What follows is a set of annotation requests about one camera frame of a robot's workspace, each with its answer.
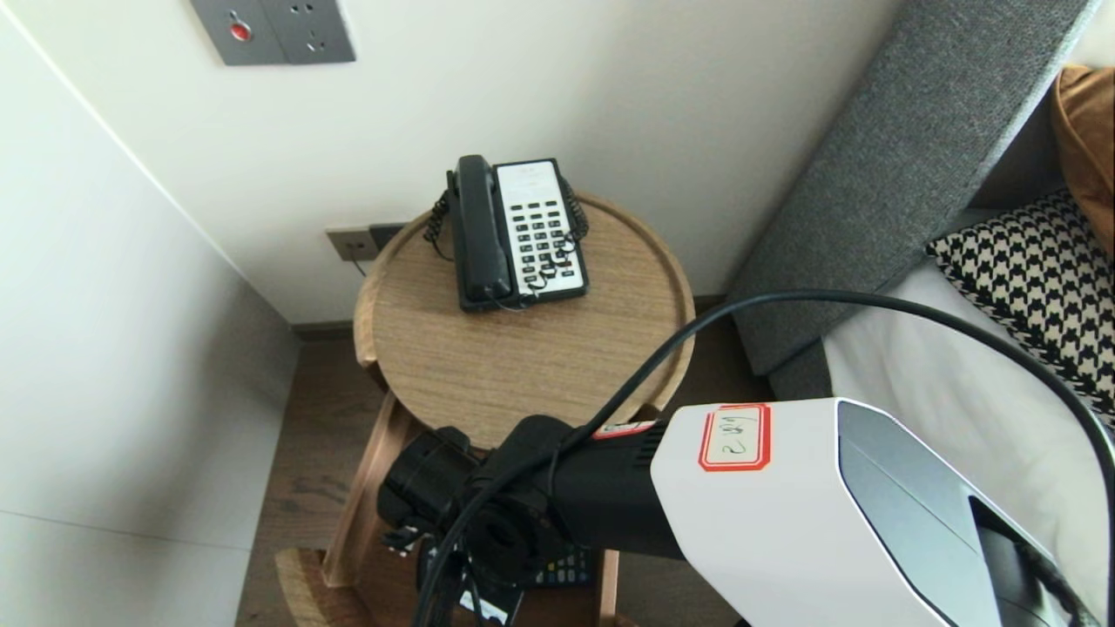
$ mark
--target gray upholstered headboard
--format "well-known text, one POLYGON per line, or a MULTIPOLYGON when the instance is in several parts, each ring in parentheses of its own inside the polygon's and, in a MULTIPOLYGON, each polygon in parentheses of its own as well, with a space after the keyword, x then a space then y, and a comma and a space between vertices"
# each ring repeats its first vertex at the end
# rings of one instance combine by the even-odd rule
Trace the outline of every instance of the gray upholstered headboard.
MULTIPOLYGON (((886 289, 973 197, 1006 208, 1055 184, 1040 105, 1098 3, 906 3, 731 296, 886 289), (1008 152, 1012 141, 1019 147, 1008 152)), ((753 369, 770 376, 779 397, 825 396, 820 338, 853 311, 779 303, 736 324, 753 369)))

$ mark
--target electrical socket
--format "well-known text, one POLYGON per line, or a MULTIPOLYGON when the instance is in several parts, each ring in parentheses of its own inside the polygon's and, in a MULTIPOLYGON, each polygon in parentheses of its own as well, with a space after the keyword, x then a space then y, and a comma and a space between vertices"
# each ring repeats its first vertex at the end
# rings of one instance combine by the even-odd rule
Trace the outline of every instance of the electrical socket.
POLYGON ((294 65, 355 61, 337 0, 260 0, 294 65))
POLYGON ((371 232, 371 239, 376 242, 379 250, 384 250, 387 247, 387 242, 391 241, 391 238, 399 234, 399 231, 406 226, 406 222, 395 222, 392 224, 372 224, 368 228, 371 232))
POLYGON ((379 247, 371 239, 371 231, 367 226, 326 229, 326 237, 337 249, 341 261, 371 261, 379 254, 379 247))

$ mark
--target black and white pillow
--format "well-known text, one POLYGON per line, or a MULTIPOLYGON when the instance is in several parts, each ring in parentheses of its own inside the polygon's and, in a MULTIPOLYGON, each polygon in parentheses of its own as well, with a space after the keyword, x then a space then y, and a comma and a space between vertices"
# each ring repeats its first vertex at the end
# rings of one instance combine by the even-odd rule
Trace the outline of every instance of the black and white pillow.
POLYGON ((1115 433, 1112 261, 1068 190, 929 242, 925 252, 1115 433))

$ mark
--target label sticker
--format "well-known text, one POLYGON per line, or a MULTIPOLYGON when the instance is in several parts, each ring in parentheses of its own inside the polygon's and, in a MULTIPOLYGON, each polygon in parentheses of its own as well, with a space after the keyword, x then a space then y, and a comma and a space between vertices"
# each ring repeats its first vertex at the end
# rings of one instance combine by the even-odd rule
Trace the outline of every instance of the label sticker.
POLYGON ((656 421, 646 421, 641 423, 623 423, 619 425, 604 425, 597 430, 597 433, 592 434, 593 440, 608 440, 609 437, 622 437, 624 435, 634 435, 637 433, 642 433, 648 428, 655 426, 656 421))
POLYGON ((770 406, 720 405, 709 412, 699 461, 706 472, 763 470, 770 462, 770 406))

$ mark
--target power cord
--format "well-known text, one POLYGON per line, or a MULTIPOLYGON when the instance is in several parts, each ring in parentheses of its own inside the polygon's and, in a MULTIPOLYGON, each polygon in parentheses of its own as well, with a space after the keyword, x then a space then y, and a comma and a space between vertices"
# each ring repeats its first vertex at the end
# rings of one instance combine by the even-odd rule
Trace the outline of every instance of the power cord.
POLYGON ((545 463, 556 463, 553 461, 554 455, 566 455, 580 446, 593 433, 602 427, 605 422, 608 422, 612 414, 620 408, 623 402, 631 396, 632 393, 634 393, 639 385, 641 385, 647 377, 649 377, 650 374, 653 373, 667 357, 669 357, 671 353, 677 350, 682 344, 685 344, 686 340, 708 325, 712 324, 715 320, 734 311, 744 311, 759 305, 792 301, 843 302, 849 305, 878 307, 910 314, 912 316, 918 316, 939 325, 943 325, 979 341, 980 344, 983 344, 985 346, 1012 360, 1015 364, 1018 364, 1025 370, 1037 377, 1038 380, 1048 387, 1061 401, 1061 403, 1068 407, 1087 435, 1088 442, 1092 444, 1092 448, 1096 455, 1096 461, 1099 465, 1099 472, 1103 475, 1104 486, 1107 491, 1108 538, 1111 551, 1111 554, 1108 556, 1107 579, 1107 624, 1115 627, 1115 578, 1112 577, 1112 570, 1115 569, 1115 445, 1113 445, 1112 440, 1107 435, 1103 423, 1099 422, 1092 411, 1088 409, 1088 407, 1067 385, 1065 385, 1064 382, 1057 378, 1057 376, 1047 369, 1040 361, 1010 341, 999 338, 996 335, 990 334, 966 320, 961 320, 960 318, 933 309, 932 307, 925 307, 924 305, 919 305, 917 302, 909 302, 885 296, 837 290, 793 290, 769 292, 726 302, 719 307, 710 309, 670 336, 670 338, 662 343, 662 345, 659 346, 658 349, 655 350, 655 353, 651 354, 651 356, 643 361, 641 366, 639 366, 634 374, 632 374, 631 377, 628 378, 628 380, 618 390, 615 390, 615 394, 613 394, 608 403, 605 403, 603 407, 597 412, 595 416, 593 416, 591 421, 571 433, 571 436, 562 444, 558 453, 540 453, 530 460, 525 460, 520 464, 507 469, 506 472, 493 478, 493 480, 487 483, 464 507, 464 509, 462 509, 457 520, 454 521, 453 525, 449 527, 449 530, 446 532, 445 538, 442 539, 434 563, 430 565, 429 570, 426 572, 426 578, 423 580, 421 591, 418 596, 418 606, 416 607, 410 621, 411 627, 427 627, 430 601, 434 597, 435 588, 439 581, 440 573, 445 570, 449 551, 453 547, 457 546, 457 542, 464 534, 465 529, 481 511, 481 509, 501 490, 529 471, 532 471, 545 463))

